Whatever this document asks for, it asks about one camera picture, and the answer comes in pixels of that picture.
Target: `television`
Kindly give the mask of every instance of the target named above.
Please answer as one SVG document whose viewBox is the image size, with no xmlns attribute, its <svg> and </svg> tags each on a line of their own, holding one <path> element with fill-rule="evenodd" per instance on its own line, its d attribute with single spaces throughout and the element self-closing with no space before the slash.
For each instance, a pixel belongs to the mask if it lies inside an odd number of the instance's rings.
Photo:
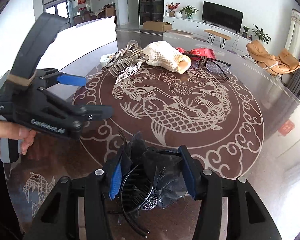
<svg viewBox="0 0 300 240">
<path fill-rule="evenodd" d="M 241 29 L 242 18 L 242 12 L 220 4 L 206 1 L 203 2 L 202 20 L 220 24 L 239 32 Z"/>
</svg>

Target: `human hand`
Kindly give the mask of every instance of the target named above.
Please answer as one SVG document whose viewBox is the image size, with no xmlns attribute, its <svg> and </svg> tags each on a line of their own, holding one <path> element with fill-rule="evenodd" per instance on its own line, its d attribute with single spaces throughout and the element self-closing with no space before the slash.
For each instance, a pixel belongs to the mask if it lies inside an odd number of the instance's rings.
<svg viewBox="0 0 300 240">
<path fill-rule="evenodd" d="M 6 121 L 0 121 L 0 138 L 8 138 L 24 141 L 21 144 L 22 154 L 25 155 L 27 149 L 33 144 L 36 131 L 28 130 L 26 127 Z"/>
</svg>

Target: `green plant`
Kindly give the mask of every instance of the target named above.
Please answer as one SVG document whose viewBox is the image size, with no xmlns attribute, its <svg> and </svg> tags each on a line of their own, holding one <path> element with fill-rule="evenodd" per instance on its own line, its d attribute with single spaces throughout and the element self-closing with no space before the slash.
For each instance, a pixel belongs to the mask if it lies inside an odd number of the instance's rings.
<svg viewBox="0 0 300 240">
<path fill-rule="evenodd" d="M 194 15 L 197 11 L 198 10 L 194 6 L 190 6 L 189 4 L 181 9 L 181 12 L 185 12 L 185 14 L 189 17 Z"/>
<path fill-rule="evenodd" d="M 243 26 L 243 28 L 244 28 L 244 32 L 245 32 L 245 33 L 247 33 L 247 32 L 250 30 L 250 28 L 247 27 L 247 26 Z"/>
<path fill-rule="evenodd" d="M 256 26 L 255 24 L 254 24 L 254 26 L 256 28 L 253 29 L 252 32 L 256 34 L 256 36 L 258 37 L 259 40 L 266 42 L 268 44 L 268 42 L 271 41 L 271 38 L 269 37 L 269 35 L 264 33 L 263 29 L 259 30 L 258 26 Z"/>
</svg>

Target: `cardboard box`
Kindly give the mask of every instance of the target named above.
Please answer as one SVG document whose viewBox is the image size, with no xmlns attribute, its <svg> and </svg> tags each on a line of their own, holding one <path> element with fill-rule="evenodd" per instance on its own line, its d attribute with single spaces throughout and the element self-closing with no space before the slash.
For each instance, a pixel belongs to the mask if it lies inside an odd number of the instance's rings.
<svg viewBox="0 0 300 240">
<path fill-rule="evenodd" d="M 165 32 L 166 30 L 171 30 L 172 25 L 167 22 L 147 21 L 143 23 L 143 29 L 156 32 Z"/>
</svg>

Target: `metal screw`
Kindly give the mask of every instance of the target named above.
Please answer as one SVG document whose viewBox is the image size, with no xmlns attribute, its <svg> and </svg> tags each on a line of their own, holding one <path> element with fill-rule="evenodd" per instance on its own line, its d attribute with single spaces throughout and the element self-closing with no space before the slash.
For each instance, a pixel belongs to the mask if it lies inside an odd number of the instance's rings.
<svg viewBox="0 0 300 240">
<path fill-rule="evenodd" d="M 105 173 L 105 171 L 103 169 L 98 169 L 94 172 L 94 174 L 96 174 L 97 176 L 102 175 L 103 173 Z"/>
<path fill-rule="evenodd" d="M 74 121 L 72 124 L 75 128 L 79 128 L 81 126 L 81 123 L 79 121 Z"/>
<path fill-rule="evenodd" d="M 204 175 L 207 175 L 207 176 L 210 176 L 210 175 L 212 174 L 212 171 L 209 170 L 209 169 L 204 169 L 204 170 L 203 170 L 203 174 L 204 174 Z"/>
<path fill-rule="evenodd" d="M 246 183 L 247 179 L 243 176 L 238 177 L 238 181 L 240 181 L 241 183 Z"/>
<path fill-rule="evenodd" d="M 60 182 L 61 182 L 61 183 L 66 183 L 66 182 L 68 182 L 68 180 L 69 180 L 69 177 L 63 176 L 63 177 L 60 179 Z"/>
</svg>

